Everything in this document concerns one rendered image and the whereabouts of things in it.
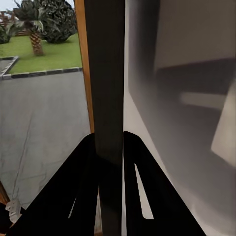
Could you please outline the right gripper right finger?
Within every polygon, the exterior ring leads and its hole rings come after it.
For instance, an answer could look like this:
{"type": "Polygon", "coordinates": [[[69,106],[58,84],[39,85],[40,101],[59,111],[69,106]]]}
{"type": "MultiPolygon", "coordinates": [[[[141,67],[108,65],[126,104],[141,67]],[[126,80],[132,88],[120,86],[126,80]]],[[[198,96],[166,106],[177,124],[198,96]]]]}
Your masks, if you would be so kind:
{"type": "Polygon", "coordinates": [[[138,135],[124,131],[123,158],[127,236],[206,236],[138,135]],[[143,217],[135,164],[154,219],[143,217]]]}

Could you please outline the poster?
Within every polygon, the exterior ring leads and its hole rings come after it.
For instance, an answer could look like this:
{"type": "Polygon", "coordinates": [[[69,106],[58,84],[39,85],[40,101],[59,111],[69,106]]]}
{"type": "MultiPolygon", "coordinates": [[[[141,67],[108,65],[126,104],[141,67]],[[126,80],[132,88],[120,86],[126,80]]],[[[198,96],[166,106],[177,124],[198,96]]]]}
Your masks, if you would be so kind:
{"type": "Polygon", "coordinates": [[[125,0],[84,0],[103,236],[121,236],[125,0]]]}

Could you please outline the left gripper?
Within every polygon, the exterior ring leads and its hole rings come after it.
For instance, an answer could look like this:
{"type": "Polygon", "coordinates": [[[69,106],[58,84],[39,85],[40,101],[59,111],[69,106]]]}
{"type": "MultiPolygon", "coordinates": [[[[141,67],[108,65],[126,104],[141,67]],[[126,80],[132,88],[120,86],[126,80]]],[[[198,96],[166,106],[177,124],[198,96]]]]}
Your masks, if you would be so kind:
{"type": "MultiPolygon", "coordinates": [[[[25,209],[21,207],[20,214],[22,215],[25,209]]],[[[0,233],[5,234],[13,225],[10,220],[9,211],[5,209],[5,204],[0,202],[0,233]]]]}

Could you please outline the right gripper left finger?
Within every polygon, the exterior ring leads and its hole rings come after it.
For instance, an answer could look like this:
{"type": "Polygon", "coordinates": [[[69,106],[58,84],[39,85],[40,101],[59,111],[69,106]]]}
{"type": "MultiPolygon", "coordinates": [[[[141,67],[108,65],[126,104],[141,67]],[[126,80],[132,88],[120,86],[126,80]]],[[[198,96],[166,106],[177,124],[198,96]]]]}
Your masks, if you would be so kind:
{"type": "Polygon", "coordinates": [[[98,191],[92,133],[77,145],[6,236],[93,236],[98,191]]]}

